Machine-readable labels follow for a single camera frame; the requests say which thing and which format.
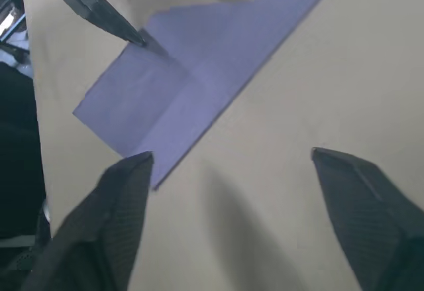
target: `purple paper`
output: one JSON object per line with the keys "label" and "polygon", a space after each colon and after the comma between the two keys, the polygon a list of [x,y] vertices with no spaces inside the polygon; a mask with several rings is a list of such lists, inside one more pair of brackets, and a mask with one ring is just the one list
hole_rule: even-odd
{"label": "purple paper", "polygon": [[168,52],[129,44],[74,115],[122,156],[155,156],[157,188],[319,0],[175,7],[145,29]]}

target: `black pointed tool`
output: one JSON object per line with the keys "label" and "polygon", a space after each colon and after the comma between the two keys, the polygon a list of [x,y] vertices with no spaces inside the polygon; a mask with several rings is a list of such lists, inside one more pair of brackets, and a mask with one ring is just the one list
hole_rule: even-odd
{"label": "black pointed tool", "polygon": [[312,160],[363,291],[424,290],[424,213],[371,162],[325,148]]}
{"label": "black pointed tool", "polygon": [[72,10],[93,25],[139,46],[149,44],[106,0],[64,0]]}

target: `textured rubber pad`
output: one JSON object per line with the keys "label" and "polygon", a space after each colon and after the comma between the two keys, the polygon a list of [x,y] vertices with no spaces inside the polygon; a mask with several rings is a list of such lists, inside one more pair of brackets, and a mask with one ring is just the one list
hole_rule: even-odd
{"label": "textured rubber pad", "polygon": [[363,291],[424,290],[424,213],[371,162],[323,148],[312,159]]}
{"label": "textured rubber pad", "polygon": [[124,291],[140,242],[153,157],[108,168],[64,220],[22,291]]}

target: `folded paper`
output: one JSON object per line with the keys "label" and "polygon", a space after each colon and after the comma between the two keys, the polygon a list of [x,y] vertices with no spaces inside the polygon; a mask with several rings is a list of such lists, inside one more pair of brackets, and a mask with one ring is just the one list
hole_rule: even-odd
{"label": "folded paper", "polygon": [[152,151],[157,188],[319,0],[175,7],[129,44],[74,115],[122,156]]}

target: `beige table surface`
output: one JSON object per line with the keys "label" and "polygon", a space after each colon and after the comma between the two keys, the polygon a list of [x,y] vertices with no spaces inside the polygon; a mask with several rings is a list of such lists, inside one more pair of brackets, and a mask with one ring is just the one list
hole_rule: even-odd
{"label": "beige table surface", "polygon": [[[136,27],[214,1],[110,0]],[[130,289],[359,290],[309,153],[371,160],[424,207],[423,3],[323,0],[151,195]],[[119,159],[72,111],[125,43],[61,0],[25,8],[57,229]]]}

